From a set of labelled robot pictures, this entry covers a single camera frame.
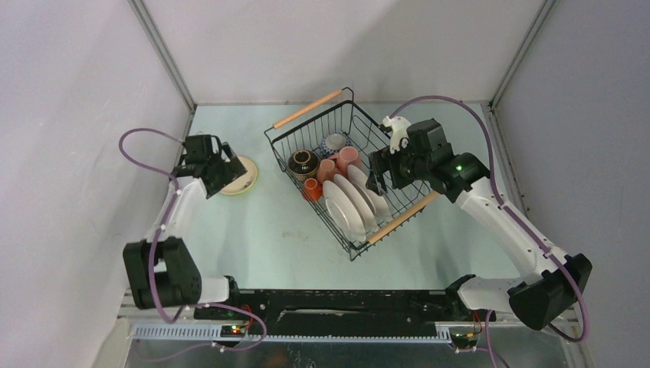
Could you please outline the green red rim plate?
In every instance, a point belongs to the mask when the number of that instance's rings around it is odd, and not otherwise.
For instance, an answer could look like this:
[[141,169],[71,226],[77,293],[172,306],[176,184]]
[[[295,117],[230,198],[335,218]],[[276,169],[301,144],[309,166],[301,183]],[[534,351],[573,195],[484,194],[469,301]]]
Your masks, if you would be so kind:
[[363,221],[365,230],[367,232],[375,232],[379,229],[378,223],[375,219],[374,213],[363,196],[362,192],[352,184],[345,176],[336,174],[334,182],[343,190],[346,196],[350,199],[360,218]]

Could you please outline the green rim Hao Wei plate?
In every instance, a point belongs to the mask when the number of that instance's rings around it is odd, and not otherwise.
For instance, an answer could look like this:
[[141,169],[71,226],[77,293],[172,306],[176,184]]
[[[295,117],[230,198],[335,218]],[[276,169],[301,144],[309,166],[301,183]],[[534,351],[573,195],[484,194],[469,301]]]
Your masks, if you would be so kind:
[[389,222],[392,220],[392,213],[386,199],[366,188],[366,182],[369,177],[364,171],[355,165],[349,165],[347,167],[347,178],[359,190],[359,193],[369,204],[374,216],[378,220],[381,222]]

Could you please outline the cream plate with plum blossom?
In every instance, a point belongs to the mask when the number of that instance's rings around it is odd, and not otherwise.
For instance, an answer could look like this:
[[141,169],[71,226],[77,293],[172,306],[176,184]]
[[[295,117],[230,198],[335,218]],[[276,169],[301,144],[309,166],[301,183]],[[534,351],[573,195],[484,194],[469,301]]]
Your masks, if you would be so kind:
[[219,193],[227,196],[235,196],[246,192],[257,181],[258,168],[256,164],[245,156],[238,156],[240,162],[243,164],[246,173],[238,177],[234,182],[228,184]]

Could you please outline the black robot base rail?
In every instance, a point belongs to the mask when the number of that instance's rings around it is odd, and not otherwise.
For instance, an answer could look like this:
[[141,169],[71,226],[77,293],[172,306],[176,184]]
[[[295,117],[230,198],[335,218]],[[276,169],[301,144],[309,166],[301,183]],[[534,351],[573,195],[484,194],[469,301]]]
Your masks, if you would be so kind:
[[241,289],[226,303],[259,316],[271,337],[440,337],[439,323],[487,314],[437,290]]

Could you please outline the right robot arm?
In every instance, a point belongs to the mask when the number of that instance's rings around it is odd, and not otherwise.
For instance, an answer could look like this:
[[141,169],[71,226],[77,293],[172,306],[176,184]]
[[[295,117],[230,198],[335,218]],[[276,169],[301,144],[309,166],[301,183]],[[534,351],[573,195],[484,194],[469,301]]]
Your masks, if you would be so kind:
[[446,290],[450,317],[466,320],[476,310],[502,311],[515,314],[532,330],[542,330],[579,302],[591,261],[583,254],[571,256],[546,239],[493,189],[490,170],[479,158],[453,151],[440,123],[385,117],[381,129],[390,134],[390,144],[368,155],[366,188],[386,190],[385,174],[394,189],[427,182],[434,194],[444,195],[486,228],[519,273],[511,279],[458,279]]

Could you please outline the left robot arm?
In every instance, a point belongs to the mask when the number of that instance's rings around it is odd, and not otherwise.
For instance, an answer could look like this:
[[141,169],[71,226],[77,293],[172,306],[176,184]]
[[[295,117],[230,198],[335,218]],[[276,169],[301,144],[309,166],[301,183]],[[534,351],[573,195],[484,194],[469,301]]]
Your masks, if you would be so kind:
[[233,319],[242,309],[234,279],[203,278],[186,238],[198,210],[247,170],[215,135],[187,136],[180,144],[183,152],[172,170],[140,164],[165,176],[169,186],[153,227],[123,249],[133,302],[140,310],[212,303],[222,318]]

